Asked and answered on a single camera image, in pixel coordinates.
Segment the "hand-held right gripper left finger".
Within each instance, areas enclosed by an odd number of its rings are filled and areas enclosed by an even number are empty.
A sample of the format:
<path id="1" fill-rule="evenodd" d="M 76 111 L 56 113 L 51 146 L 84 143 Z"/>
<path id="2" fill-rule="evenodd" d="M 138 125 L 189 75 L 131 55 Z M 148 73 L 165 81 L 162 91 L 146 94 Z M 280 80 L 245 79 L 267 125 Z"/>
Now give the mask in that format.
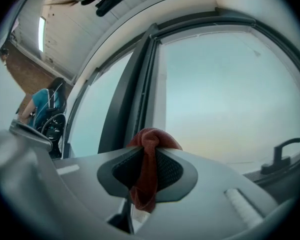
<path id="1" fill-rule="evenodd" d="M 143 156 L 142 148 L 130 147 L 53 163 L 85 208 L 101 221 L 134 234 L 130 190 L 140 176 Z"/>

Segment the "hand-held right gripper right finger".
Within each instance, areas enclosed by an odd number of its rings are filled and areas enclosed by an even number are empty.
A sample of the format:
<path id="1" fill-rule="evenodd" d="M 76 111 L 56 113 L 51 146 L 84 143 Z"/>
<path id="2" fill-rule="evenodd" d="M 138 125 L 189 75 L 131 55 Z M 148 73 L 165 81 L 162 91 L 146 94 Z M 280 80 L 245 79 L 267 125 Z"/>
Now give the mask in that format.
<path id="1" fill-rule="evenodd" d="M 197 182 L 181 200 L 161 202 L 137 231 L 144 240 L 223 240 L 252 228 L 278 207 L 257 184 L 217 161 L 185 151 L 160 152 L 197 171 Z"/>

